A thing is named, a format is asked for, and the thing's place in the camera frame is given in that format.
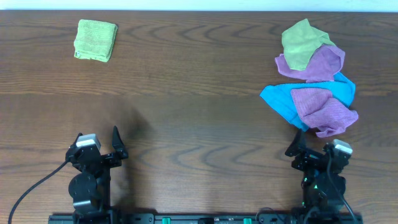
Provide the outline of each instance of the green towel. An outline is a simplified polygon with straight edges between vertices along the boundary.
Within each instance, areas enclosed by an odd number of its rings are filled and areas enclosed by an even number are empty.
[[[304,19],[282,33],[282,45],[287,65],[293,70],[305,70],[313,53],[322,44],[334,45],[329,34],[310,26]]]
[[[115,24],[81,19],[77,28],[75,58],[107,62],[112,54],[118,27]]]

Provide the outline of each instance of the cloth pile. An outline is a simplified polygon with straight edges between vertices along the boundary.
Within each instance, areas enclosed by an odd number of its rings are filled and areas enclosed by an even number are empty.
[[[340,72],[345,52],[308,19],[283,32],[282,45],[284,53],[275,58],[279,73],[307,83],[267,86],[260,96],[303,131],[318,128],[320,138],[345,132],[358,120],[357,112],[348,109],[355,84]]]

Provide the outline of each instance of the purple cloth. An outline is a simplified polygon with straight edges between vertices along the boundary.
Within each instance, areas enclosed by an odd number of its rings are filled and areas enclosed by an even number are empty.
[[[343,133],[358,119],[357,112],[333,98],[330,90],[302,88],[290,93],[298,116],[308,127],[318,128],[320,138]]]
[[[283,54],[276,57],[275,62],[280,74],[313,83],[333,81],[333,76],[343,68],[344,57],[345,52],[338,47],[323,45],[312,55],[304,71],[290,69]]]

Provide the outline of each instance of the wooden table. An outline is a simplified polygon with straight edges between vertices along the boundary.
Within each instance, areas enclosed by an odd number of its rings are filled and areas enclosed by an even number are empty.
[[[338,136],[353,157],[345,197],[365,223],[398,219],[398,14],[311,12],[0,12],[0,222],[58,167],[79,132],[109,152],[113,125],[130,158],[112,170],[113,205],[159,213],[256,213],[302,201],[284,151],[296,129],[260,97],[302,82],[277,72],[297,21],[346,52],[359,120]],[[118,25],[108,63],[73,57],[80,19]],[[307,134],[320,149],[331,140]],[[14,223],[73,211],[67,165],[20,204]]]

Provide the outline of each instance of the microfiber cloth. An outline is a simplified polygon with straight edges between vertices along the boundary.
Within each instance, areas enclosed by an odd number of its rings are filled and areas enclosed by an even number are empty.
[[[315,51],[310,63],[303,71],[290,69],[283,54],[276,57],[275,62],[280,74],[313,83],[333,81],[333,76],[343,68],[344,57],[345,52],[338,47],[323,45]]]
[[[77,28],[75,57],[107,62],[118,27],[108,22],[81,19]]]
[[[329,39],[329,34],[310,26],[308,19],[282,33],[284,55],[292,70],[305,70],[314,51],[322,44],[335,45]]]
[[[291,94],[298,116],[310,128],[318,128],[320,138],[343,133],[358,119],[357,112],[334,99],[330,90],[302,88]]]
[[[290,92],[301,88],[322,88],[330,90],[333,97],[343,105],[349,107],[354,100],[355,84],[346,78],[341,72],[335,75],[334,82],[320,83],[291,83],[276,86],[267,86],[260,93],[260,96],[268,105],[285,118],[290,124],[308,130],[308,126],[300,119]]]

